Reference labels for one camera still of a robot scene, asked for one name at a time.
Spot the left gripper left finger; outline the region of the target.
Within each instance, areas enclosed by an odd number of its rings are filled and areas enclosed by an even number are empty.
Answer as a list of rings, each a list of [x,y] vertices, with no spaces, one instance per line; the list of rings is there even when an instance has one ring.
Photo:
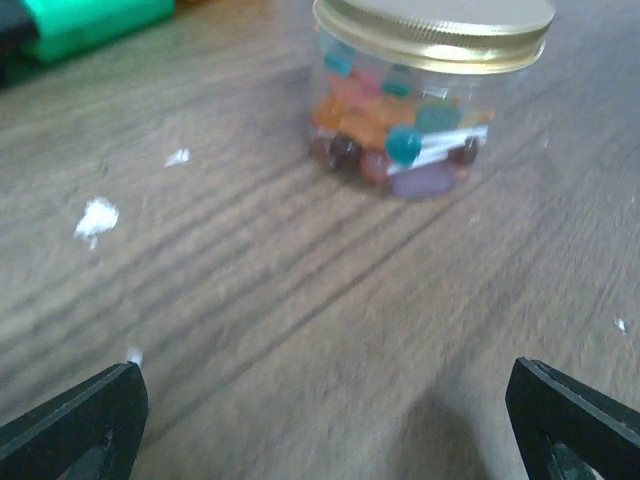
[[[3,479],[128,479],[149,403],[141,369],[117,363],[1,427]]]

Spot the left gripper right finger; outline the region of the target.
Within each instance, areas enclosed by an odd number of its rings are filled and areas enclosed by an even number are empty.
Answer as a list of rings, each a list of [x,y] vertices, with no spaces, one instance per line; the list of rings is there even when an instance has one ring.
[[[505,403],[530,479],[637,479],[639,412],[539,361],[515,360]]]

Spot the clear plastic jar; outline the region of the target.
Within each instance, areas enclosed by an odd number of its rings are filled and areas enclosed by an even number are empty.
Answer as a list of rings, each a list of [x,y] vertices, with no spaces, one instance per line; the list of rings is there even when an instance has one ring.
[[[368,55],[315,28],[309,155],[329,174],[421,199],[466,181],[497,108],[521,79],[446,75]]]

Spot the black candy bin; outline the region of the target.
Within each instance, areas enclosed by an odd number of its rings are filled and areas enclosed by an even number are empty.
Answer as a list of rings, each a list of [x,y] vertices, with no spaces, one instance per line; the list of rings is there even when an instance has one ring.
[[[37,24],[23,1],[1,0],[1,89],[30,76],[33,62],[22,48],[39,38]]]

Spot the green candy bin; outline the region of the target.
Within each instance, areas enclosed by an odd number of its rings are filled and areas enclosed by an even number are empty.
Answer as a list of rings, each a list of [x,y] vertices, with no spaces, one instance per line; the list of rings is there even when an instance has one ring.
[[[39,38],[25,56],[53,63],[149,27],[174,14],[174,0],[26,1]]]

